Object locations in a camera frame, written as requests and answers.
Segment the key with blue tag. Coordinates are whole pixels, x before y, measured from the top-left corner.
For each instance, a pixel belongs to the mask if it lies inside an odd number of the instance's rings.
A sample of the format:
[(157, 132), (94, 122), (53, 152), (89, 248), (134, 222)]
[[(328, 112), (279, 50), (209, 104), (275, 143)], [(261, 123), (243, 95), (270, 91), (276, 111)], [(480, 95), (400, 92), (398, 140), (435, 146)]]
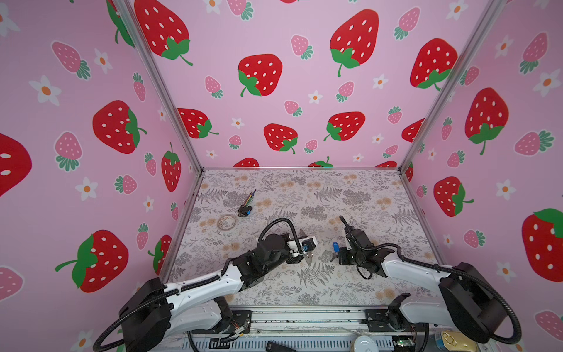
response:
[(330, 259), (330, 263), (334, 262), (339, 257), (339, 253), (340, 253), (340, 245), (337, 242), (333, 242), (332, 247), (333, 247), (333, 255)]

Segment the grey perforated metal ring disc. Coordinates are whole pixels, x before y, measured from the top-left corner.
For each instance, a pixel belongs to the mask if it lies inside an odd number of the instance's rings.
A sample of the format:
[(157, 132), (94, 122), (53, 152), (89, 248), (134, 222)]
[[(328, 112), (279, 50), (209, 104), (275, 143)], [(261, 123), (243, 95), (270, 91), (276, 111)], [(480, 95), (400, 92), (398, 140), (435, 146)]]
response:
[(216, 226), (221, 231), (230, 231), (236, 226), (236, 224), (237, 224), (237, 219), (233, 215), (227, 214), (221, 216), (218, 219)]

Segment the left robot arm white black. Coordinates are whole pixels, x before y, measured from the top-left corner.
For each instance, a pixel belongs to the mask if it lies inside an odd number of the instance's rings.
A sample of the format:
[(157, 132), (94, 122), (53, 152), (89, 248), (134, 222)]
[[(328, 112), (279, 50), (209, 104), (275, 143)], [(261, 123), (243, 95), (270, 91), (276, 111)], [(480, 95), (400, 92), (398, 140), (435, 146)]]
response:
[(225, 297), (261, 283), (282, 264), (299, 264), (315, 250), (314, 237), (270, 234), (220, 271), (184, 282), (147, 281), (120, 310), (126, 351), (150, 351), (165, 337), (226, 329), (233, 316)]

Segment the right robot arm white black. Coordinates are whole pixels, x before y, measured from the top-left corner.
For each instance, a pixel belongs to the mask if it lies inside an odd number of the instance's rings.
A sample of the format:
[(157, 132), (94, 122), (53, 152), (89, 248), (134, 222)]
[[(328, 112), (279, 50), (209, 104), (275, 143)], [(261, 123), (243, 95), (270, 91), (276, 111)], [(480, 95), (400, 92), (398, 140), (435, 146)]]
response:
[(425, 324), (455, 328), (476, 343), (495, 340), (513, 344), (521, 339), (514, 310), (473, 265), (451, 267), (407, 258), (399, 245), (375, 245), (364, 231), (349, 224), (345, 226), (345, 243), (339, 250), (339, 264), (355, 267), (363, 279), (377, 275), (403, 280), (435, 294), (396, 297), (380, 319), (393, 330)]

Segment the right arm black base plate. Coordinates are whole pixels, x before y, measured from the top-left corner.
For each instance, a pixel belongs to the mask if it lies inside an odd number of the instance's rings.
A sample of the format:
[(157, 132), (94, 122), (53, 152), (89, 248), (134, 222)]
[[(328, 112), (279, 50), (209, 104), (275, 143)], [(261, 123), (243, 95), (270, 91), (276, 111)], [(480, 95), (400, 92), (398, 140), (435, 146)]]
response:
[(370, 332), (415, 333), (425, 332), (425, 324), (412, 324), (400, 311), (388, 309), (366, 309), (361, 324), (367, 325)]

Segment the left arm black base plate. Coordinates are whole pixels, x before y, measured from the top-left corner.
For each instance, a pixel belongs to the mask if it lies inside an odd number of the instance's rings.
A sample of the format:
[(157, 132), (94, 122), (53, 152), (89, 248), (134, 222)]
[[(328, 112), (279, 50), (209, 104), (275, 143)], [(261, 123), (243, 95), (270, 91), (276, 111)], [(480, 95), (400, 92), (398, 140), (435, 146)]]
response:
[(213, 330), (217, 334), (234, 334), (237, 329), (243, 328), (243, 332), (248, 333), (252, 322), (252, 313), (249, 309), (235, 309), (224, 313)]

